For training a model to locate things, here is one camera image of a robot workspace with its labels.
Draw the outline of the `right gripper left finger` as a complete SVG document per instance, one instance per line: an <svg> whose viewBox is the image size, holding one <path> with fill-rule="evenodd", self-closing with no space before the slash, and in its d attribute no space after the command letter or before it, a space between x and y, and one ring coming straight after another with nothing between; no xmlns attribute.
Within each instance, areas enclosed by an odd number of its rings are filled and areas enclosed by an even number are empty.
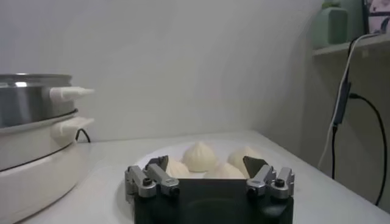
<svg viewBox="0 0 390 224"><path fill-rule="evenodd" d="M125 171L126 201L131 202L136 196L153 198L157 192L169 197L180 194L179 180L166 173L168 155L152 158L141 169L140 166L129 166Z"/></svg>

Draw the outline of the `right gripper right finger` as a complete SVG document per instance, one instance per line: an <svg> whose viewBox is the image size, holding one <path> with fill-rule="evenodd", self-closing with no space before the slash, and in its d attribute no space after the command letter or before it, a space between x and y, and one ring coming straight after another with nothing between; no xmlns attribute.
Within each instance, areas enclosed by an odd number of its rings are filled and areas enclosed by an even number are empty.
<svg viewBox="0 0 390 224"><path fill-rule="evenodd" d="M245 156L244 166L249 174L246 181L247 193L256 197L269 194L278 200L294 195L295 173L289 167L282 167L278 175L265 160Z"/></svg>

